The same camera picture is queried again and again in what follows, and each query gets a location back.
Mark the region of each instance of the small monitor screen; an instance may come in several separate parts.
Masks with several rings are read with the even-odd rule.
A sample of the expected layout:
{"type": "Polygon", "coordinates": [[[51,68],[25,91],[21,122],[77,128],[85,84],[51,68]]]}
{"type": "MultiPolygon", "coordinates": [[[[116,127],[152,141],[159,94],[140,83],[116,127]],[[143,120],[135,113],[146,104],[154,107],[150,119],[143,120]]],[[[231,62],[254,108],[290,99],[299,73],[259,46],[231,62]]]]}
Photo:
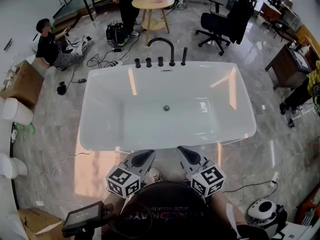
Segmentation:
{"type": "Polygon", "coordinates": [[[76,224],[79,222],[84,222],[86,220],[97,217],[98,215],[99,215],[99,205],[96,205],[88,209],[70,214],[68,220],[65,223],[65,226],[76,224]]]}

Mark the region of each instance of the white sneaker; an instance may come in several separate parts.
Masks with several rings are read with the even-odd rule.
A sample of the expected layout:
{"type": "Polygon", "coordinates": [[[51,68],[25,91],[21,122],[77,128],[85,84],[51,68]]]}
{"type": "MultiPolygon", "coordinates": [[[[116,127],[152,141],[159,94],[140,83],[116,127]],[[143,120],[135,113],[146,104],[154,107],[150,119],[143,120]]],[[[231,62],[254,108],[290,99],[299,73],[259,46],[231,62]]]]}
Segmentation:
{"type": "Polygon", "coordinates": [[[130,33],[130,36],[132,36],[132,37],[138,37],[139,36],[139,33],[137,32],[137,31],[132,31],[131,33],[130,33]]]}
{"type": "Polygon", "coordinates": [[[156,168],[151,168],[149,171],[149,177],[152,183],[162,182],[163,179],[161,178],[160,172],[156,168]]]}

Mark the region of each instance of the round wooden table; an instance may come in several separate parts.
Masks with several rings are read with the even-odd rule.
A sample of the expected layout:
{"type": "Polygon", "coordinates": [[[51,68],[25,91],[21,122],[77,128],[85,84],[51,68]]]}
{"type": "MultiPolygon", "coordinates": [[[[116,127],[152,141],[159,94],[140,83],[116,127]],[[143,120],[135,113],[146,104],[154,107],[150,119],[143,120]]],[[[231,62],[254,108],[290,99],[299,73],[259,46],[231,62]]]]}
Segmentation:
{"type": "Polygon", "coordinates": [[[133,0],[132,1],[133,7],[144,10],[141,25],[142,25],[142,28],[146,30],[145,45],[148,44],[150,30],[159,30],[159,29],[162,29],[164,26],[166,26],[168,33],[170,33],[164,8],[173,5],[174,2],[175,0],[162,0],[162,2],[157,2],[157,0],[133,0]],[[151,18],[152,10],[155,10],[155,9],[161,9],[164,20],[159,18],[151,18]],[[148,20],[146,22],[145,17],[146,17],[147,10],[148,10],[148,20]]]}

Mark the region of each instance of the black backpack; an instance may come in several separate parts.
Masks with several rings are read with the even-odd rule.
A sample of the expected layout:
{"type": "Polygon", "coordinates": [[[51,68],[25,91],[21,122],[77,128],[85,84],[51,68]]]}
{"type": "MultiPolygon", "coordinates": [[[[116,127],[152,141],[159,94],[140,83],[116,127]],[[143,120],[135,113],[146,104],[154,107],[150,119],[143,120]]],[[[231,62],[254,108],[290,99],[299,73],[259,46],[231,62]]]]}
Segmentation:
{"type": "Polygon", "coordinates": [[[111,47],[123,47],[129,39],[129,34],[122,23],[113,20],[107,27],[106,39],[111,47]]]}

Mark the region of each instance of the white toilet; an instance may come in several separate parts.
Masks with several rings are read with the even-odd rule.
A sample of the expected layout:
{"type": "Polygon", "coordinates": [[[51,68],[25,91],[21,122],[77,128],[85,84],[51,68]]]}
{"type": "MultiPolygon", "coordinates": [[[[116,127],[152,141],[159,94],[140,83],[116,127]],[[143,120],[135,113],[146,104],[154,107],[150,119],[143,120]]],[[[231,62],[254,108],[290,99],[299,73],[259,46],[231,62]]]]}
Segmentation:
{"type": "Polygon", "coordinates": [[[27,166],[21,160],[0,153],[0,175],[6,176],[8,179],[14,179],[18,175],[26,176],[27,174],[27,166]]]}

